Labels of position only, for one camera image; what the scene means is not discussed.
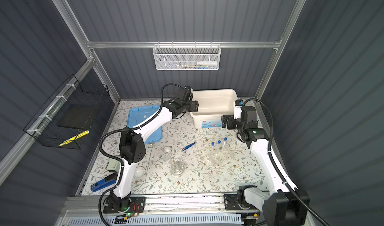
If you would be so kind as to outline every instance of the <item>blue plastic lid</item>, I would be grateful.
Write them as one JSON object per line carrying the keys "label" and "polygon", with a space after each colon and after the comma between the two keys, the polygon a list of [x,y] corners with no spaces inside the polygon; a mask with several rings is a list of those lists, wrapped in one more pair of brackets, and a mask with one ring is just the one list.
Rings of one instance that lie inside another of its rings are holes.
{"label": "blue plastic lid", "polygon": [[[140,123],[142,123],[147,118],[150,118],[154,113],[156,113],[160,108],[160,105],[148,105],[137,108],[132,108],[128,113],[127,126],[132,128]],[[163,137],[163,127],[160,126],[155,132],[147,138],[144,143],[155,143],[159,142]]]}

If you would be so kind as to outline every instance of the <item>table surface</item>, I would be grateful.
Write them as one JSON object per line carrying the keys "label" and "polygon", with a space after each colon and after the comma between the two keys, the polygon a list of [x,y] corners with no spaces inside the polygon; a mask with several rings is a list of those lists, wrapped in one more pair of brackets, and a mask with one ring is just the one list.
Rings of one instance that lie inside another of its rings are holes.
{"label": "table surface", "polygon": [[[120,101],[108,131],[124,128],[127,125],[128,112],[132,108],[160,104],[159,100]],[[180,119],[173,119],[162,127],[161,141],[146,144],[147,153],[138,163],[145,169],[141,178],[132,181],[132,194],[160,193],[213,193],[236,191],[241,185],[256,185],[268,190],[264,182],[262,169],[256,158],[251,155],[245,143],[236,139],[235,130],[226,128],[195,128],[193,118],[186,113]],[[120,134],[105,139],[103,149],[118,155]],[[213,166],[209,160],[211,143],[228,138],[227,144],[235,158],[229,158],[222,166]],[[197,142],[188,150],[181,150],[192,142]],[[185,172],[180,177],[170,173],[170,166],[164,161],[164,147],[171,147],[171,161],[182,162]],[[82,195],[101,195],[104,190],[92,192],[90,186],[111,174],[105,167],[108,158],[101,153],[86,180]]]}

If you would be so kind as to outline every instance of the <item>gray corrugated wall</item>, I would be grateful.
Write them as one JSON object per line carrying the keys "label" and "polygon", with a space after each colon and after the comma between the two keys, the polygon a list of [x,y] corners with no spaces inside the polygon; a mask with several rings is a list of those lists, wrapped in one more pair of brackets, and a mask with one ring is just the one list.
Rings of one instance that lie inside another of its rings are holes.
{"label": "gray corrugated wall", "polygon": [[275,41],[295,0],[68,0],[90,41]]}
{"label": "gray corrugated wall", "polygon": [[[95,83],[100,80],[91,70],[82,84]],[[80,150],[44,147],[37,142],[31,146],[0,186],[1,225],[55,223],[67,197],[75,194],[112,113],[114,103],[107,99],[100,104]]]}
{"label": "gray corrugated wall", "polygon": [[[253,96],[273,52],[222,49],[219,70],[164,71],[156,69],[151,49],[96,49],[121,98],[158,98],[167,83],[194,90],[234,89],[238,96]],[[164,96],[174,96],[175,89],[167,87]]]}
{"label": "gray corrugated wall", "polygon": [[384,0],[309,0],[262,100],[288,173],[331,225],[382,225]]}
{"label": "gray corrugated wall", "polygon": [[51,0],[0,0],[0,160],[85,61]]}

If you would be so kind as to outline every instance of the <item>yellow marker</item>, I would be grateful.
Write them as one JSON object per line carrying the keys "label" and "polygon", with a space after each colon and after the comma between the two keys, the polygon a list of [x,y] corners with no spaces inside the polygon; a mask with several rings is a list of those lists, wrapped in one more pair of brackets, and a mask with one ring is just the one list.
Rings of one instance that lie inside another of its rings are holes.
{"label": "yellow marker", "polygon": [[76,136],[74,136],[74,137],[64,141],[63,143],[59,144],[59,146],[66,145],[66,144],[68,144],[70,142],[73,142],[75,139],[81,138],[81,137],[83,137],[84,135],[87,135],[87,134],[89,134],[89,130],[86,130],[86,131],[84,131],[82,133],[79,133],[78,135],[76,135]]}

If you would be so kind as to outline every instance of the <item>blue label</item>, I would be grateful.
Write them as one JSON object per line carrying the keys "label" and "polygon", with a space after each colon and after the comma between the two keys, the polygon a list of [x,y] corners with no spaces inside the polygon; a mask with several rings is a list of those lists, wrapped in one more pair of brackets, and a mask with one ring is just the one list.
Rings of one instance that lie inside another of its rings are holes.
{"label": "blue label", "polygon": [[203,120],[201,123],[202,128],[214,128],[214,127],[221,127],[221,120],[220,119],[214,119],[214,120]]}

